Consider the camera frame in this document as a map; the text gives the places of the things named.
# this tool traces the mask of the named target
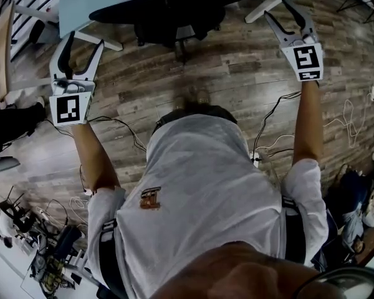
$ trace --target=shoulder strap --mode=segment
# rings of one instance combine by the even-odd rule
[[[112,219],[111,221],[104,223],[102,226],[99,245],[100,270],[102,277],[111,292],[119,299],[128,299],[120,275],[115,248],[114,229],[116,226],[116,219]]]
[[[291,262],[305,263],[306,239],[302,215],[295,202],[282,196],[282,207],[285,210],[285,228],[287,242],[285,245],[285,259]]]

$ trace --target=wooden floor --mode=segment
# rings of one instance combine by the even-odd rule
[[[220,32],[210,32],[201,42],[187,42],[191,59],[184,66],[175,59],[173,51],[160,45],[137,47],[132,28],[117,27],[124,51],[105,49],[89,118],[100,115],[120,118],[147,144],[155,122],[171,110],[175,95],[205,88],[211,93],[213,104],[223,106],[236,117],[252,149],[264,115],[281,95],[300,89],[266,20],[262,17],[252,24],[244,22],[244,16],[261,1],[245,0],[227,7]],[[349,99],[355,106],[353,119],[359,128],[367,108],[366,120],[353,148],[349,147],[347,130],[340,123],[324,128],[321,168],[326,189],[343,163],[363,167],[371,156],[374,102],[370,103],[367,94],[374,84],[374,22],[362,24],[370,12],[365,6],[336,13],[343,0],[294,2],[312,14],[325,51],[324,80],[320,83],[324,124],[334,118],[343,120],[343,105]],[[297,29],[283,5],[274,8],[272,13],[286,28]],[[74,45],[72,65],[83,67],[93,45],[81,41]],[[47,77],[54,49],[29,48],[15,61],[13,79]],[[18,104],[26,107],[38,94],[48,98],[50,88],[22,94]],[[279,105],[268,119],[260,146],[272,145],[280,135],[294,134],[298,102],[295,99]],[[347,107],[347,119],[350,112],[351,107]],[[144,152],[133,147],[129,131],[117,122],[102,121],[94,123],[93,128],[113,161],[122,186],[131,191],[144,172]],[[291,148],[292,143],[292,138],[281,138],[268,153]],[[46,208],[51,199],[57,199],[67,208],[71,222],[81,222],[69,207],[72,196],[86,199],[72,138],[43,122],[30,138],[15,142],[2,155],[15,156],[21,165],[0,174],[0,201],[14,185],[12,197],[24,192],[24,202],[33,208]],[[287,151],[271,158],[278,177],[283,177],[290,168],[291,156]],[[260,168],[269,172],[271,166],[264,163]],[[72,205],[79,216],[87,219],[86,209]],[[48,211],[58,221],[64,221],[64,211],[59,205],[53,203]]]

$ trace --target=small logo patch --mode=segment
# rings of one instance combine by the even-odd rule
[[[159,209],[161,204],[156,201],[156,197],[161,187],[148,188],[141,193],[140,208],[142,209]]]

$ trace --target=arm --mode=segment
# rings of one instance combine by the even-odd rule
[[[320,90],[316,81],[302,82],[292,164],[304,158],[319,161],[322,153],[323,119],[320,107]]]
[[[74,125],[72,133],[89,188],[96,191],[120,186],[112,163],[90,124]]]

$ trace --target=office chair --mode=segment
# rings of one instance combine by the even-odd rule
[[[203,40],[218,29],[224,6],[240,0],[130,0],[97,10],[90,19],[102,23],[133,24],[138,45],[162,44],[173,48],[195,37]]]

